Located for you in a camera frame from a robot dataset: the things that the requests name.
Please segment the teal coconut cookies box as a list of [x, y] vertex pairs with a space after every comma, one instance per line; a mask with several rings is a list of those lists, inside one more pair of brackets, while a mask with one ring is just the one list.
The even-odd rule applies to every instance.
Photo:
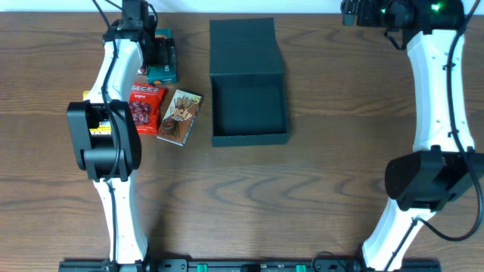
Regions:
[[151, 85], [166, 85], [178, 82], [177, 54], [175, 41], [170, 28], [157, 29], [157, 40], [160, 40], [162, 47], [162, 62], [146, 66], [147, 81]]

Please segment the black container box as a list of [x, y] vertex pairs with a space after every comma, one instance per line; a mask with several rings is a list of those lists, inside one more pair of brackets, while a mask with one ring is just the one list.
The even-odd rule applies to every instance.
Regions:
[[211, 20], [215, 147], [286, 144], [285, 67], [271, 18]]

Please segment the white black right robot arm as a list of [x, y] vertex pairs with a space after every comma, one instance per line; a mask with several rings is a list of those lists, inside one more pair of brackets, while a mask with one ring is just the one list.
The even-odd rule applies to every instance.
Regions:
[[411, 62], [416, 131], [410, 154], [391, 160], [384, 182], [386, 207], [360, 245], [353, 271], [435, 271], [431, 261], [404, 256], [431, 218], [468, 189], [482, 203], [483, 156], [467, 122], [462, 53], [473, 16], [461, 0], [343, 0], [343, 24], [377, 27]]

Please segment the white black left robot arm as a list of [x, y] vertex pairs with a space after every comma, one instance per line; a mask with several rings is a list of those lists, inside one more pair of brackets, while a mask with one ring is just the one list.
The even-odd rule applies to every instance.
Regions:
[[129, 96], [135, 74], [163, 61], [155, 36], [158, 14], [151, 3], [124, 1], [121, 18], [107, 21], [104, 59], [83, 101], [71, 102], [67, 121], [76, 163], [98, 192], [107, 222], [110, 253], [105, 261], [64, 261], [60, 270], [156, 271], [139, 218], [135, 176], [141, 139]]

